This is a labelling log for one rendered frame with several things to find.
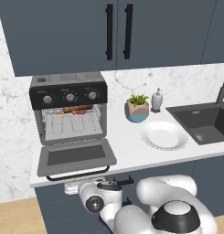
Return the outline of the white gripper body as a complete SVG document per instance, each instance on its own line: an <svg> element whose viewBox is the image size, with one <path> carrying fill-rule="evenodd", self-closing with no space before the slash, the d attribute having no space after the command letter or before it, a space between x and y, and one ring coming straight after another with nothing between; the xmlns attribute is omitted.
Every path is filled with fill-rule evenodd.
<svg viewBox="0 0 224 234"><path fill-rule="evenodd" d="M95 177L91 179L85 179L80 181L68 182L64 184L64 192L66 195L75 195L79 191L79 186L82 186L87 183L95 183L98 184L101 181L104 181L105 177Z"/></svg>

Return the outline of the dark blue base cupboard door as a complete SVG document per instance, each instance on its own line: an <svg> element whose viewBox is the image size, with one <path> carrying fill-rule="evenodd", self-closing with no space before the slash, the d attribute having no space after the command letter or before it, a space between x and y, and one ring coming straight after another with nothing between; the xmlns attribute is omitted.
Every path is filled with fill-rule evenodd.
<svg viewBox="0 0 224 234"><path fill-rule="evenodd" d="M137 182L151 176L185 175L191 176L195 163L158 166L137 171L129 171L116 175L108 175L107 180L125 180L129 176L134 180L133 184L123 186L123 199L132 200L132 205L140 207L145 212L148 206L142 204L136 195ZM45 222L47 234L111 234L111 232L99 221L98 214L88 212L80 201L78 194L66 195L64 185L36 187L38 204Z"/></svg>
<svg viewBox="0 0 224 234"><path fill-rule="evenodd" d="M224 215L224 155L198 160L192 177L197 198L215 217Z"/></svg>

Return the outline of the grey toaster oven door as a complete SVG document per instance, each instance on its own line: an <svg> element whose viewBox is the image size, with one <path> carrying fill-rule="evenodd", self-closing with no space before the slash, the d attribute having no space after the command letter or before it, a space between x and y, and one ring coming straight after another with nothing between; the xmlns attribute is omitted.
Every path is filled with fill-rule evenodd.
<svg viewBox="0 0 224 234"><path fill-rule="evenodd" d="M37 175L52 176L116 164L106 139L55 144L41 149Z"/></svg>

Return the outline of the red kebab skewer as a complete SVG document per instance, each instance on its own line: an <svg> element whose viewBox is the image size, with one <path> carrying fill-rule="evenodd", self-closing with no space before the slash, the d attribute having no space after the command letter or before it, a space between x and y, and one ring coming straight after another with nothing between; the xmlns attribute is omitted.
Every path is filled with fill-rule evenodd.
<svg viewBox="0 0 224 234"><path fill-rule="evenodd" d="M66 113L72 113L73 115L76 115L76 114L85 114L85 110L72 110L72 111L60 111L60 112L56 112L56 114L66 114Z"/></svg>

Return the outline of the brown baguette bread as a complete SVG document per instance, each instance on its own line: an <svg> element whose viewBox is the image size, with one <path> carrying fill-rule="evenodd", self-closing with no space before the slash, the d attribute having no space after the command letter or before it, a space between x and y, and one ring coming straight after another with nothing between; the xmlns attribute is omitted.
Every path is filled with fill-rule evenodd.
<svg viewBox="0 0 224 234"><path fill-rule="evenodd" d="M90 110L92 109L92 107L93 104L87 104L87 105L63 107L62 110L64 112L72 112L72 111Z"/></svg>

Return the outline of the black toaster oven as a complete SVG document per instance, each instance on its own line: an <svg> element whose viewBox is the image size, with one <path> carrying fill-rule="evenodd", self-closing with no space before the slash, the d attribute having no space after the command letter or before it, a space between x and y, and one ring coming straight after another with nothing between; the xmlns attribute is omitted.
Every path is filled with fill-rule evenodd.
<svg viewBox="0 0 224 234"><path fill-rule="evenodd" d="M95 100L89 98L90 91L97 93ZM72 102L66 100L66 95L69 93L75 95L75 100ZM52 97L50 104L43 102L46 95ZM39 139L44 145L100 139L106 136L108 88L105 79L99 72L35 76L30 84L29 98L36 118ZM56 112L62 111L63 107L87 104L93 104L93 107L85 112L95 111L97 113L102 133L49 141L46 139L46 117L49 114L56 114Z"/></svg>

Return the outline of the green plant in teal pot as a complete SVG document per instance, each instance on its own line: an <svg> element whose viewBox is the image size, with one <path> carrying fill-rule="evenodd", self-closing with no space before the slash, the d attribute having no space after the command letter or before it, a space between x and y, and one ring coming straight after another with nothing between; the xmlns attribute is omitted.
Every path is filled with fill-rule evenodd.
<svg viewBox="0 0 224 234"><path fill-rule="evenodd" d="M149 115L148 96L132 95L124 104L124 113L128 121L139 123L143 122Z"/></svg>

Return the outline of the white plate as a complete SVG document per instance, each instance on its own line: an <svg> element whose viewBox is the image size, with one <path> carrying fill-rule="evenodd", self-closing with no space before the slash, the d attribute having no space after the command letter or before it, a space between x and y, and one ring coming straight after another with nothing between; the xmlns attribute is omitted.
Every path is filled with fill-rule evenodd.
<svg viewBox="0 0 224 234"><path fill-rule="evenodd" d="M180 150L188 143L187 134L180 126L164 121L147 123L141 137L146 144L166 151Z"/></svg>

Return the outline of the white soap dispenser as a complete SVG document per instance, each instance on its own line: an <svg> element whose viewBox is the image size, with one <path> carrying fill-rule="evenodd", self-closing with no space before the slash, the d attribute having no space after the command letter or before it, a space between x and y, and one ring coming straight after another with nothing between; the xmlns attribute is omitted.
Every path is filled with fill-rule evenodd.
<svg viewBox="0 0 224 234"><path fill-rule="evenodd" d="M152 112L160 112L160 108L163 102L163 94L161 93L161 89L158 88L157 91L152 95L151 103L152 103Z"/></svg>

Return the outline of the dark grey sink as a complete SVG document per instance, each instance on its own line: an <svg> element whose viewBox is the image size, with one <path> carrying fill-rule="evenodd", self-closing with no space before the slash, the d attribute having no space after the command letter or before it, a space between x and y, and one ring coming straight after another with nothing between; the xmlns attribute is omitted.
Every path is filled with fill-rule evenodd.
<svg viewBox="0 0 224 234"><path fill-rule="evenodd" d="M168 107L167 110L197 144L224 142L224 102Z"/></svg>

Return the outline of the dark grey tap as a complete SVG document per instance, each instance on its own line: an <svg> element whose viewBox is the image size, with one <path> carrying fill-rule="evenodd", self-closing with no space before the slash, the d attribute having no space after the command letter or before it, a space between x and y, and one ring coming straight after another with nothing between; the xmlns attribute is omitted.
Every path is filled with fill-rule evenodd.
<svg viewBox="0 0 224 234"><path fill-rule="evenodd" d="M224 82L223 82L222 87L219 90L219 95L217 97L216 104L220 105L223 102L223 100L224 100Z"/></svg>

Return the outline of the dark blue wall cupboard door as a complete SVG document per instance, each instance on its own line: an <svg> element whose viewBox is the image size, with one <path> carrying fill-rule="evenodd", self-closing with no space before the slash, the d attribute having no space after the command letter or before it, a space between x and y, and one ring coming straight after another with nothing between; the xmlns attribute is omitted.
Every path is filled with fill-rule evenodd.
<svg viewBox="0 0 224 234"><path fill-rule="evenodd" d="M107 5L113 5L112 60ZM116 68L118 0L0 0L0 18L16 76Z"/></svg>
<svg viewBox="0 0 224 234"><path fill-rule="evenodd" d="M217 0L201 63L224 63L224 0Z"/></svg>
<svg viewBox="0 0 224 234"><path fill-rule="evenodd" d="M131 55L124 58L125 8L133 5ZM117 68L201 62L216 0L118 0Z"/></svg>

